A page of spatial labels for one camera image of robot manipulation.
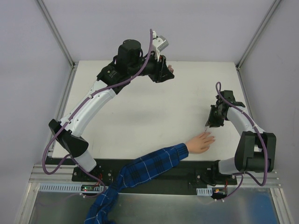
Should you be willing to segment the pink nail polish bottle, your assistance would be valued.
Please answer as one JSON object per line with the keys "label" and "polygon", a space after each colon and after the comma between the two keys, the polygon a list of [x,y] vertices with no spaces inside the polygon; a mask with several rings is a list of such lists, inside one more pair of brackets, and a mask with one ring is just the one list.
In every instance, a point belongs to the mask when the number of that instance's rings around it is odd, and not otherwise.
{"label": "pink nail polish bottle", "polygon": [[169,71],[170,71],[171,73],[173,73],[173,72],[174,72],[174,69],[172,68],[172,66],[171,66],[171,65],[168,65],[168,69],[169,69]]}

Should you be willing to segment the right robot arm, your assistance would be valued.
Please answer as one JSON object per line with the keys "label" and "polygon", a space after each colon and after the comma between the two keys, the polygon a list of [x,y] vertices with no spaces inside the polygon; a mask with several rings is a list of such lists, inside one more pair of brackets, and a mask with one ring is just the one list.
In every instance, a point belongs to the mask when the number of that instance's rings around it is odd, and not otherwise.
{"label": "right robot arm", "polygon": [[217,101],[211,105],[206,127],[224,126],[225,121],[233,124],[240,135],[234,157],[215,162],[210,172],[211,181],[221,184],[227,175],[249,175],[259,186],[264,186],[267,174],[274,168],[275,134],[260,128],[247,114],[246,106],[235,100],[233,91],[217,90]]}

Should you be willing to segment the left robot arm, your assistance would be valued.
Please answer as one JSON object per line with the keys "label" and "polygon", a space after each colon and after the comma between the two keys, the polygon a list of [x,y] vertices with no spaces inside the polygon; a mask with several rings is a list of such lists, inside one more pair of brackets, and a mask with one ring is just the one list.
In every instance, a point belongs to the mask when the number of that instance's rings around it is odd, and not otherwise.
{"label": "left robot arm", "polygon": [[155,83],[174,78],[161,51],[168,46],[162,36],[153,37],[150,49],[143,54],[137,40],[125,40],[111,63],[97,75],[96,81],[78,105],[60,120],[52,119],[49,128],[56,140],[83,169],[83,177],[93,182],[99,176],[96,161],[88,152],[88,142],[82,138],[88,123],[97,112],[137,76],[149,76]]}

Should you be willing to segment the blue plaid sleeve forearm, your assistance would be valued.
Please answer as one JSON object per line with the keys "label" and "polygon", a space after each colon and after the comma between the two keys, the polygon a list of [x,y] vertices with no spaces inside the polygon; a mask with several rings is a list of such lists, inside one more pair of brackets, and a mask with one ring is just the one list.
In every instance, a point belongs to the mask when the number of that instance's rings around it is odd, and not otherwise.
{"label": "blue plaid sleeve forearm", "polygon": [[189,152],[184,143],[165,147],[134,159],[121,168],[116,179],[97,196],[91,205],[85,224],[114,224],[108,219],[108,214],[116,204],[118,194],[126,188],[134,188],[147,183],[162,173],[177,166],[179,162],[188,157]]}

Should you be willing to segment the mannequin hand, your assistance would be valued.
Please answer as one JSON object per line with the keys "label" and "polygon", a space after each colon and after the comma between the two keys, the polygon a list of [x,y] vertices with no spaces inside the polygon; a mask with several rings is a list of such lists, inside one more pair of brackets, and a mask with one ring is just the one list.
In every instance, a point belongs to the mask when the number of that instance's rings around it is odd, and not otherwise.
{"label": "mannequin hand", "polygon": [[185,145],[189,153],[201,154],[206,152],[214,142],[215,137],[212,136],[210,132],[202,132],[188,140]]}

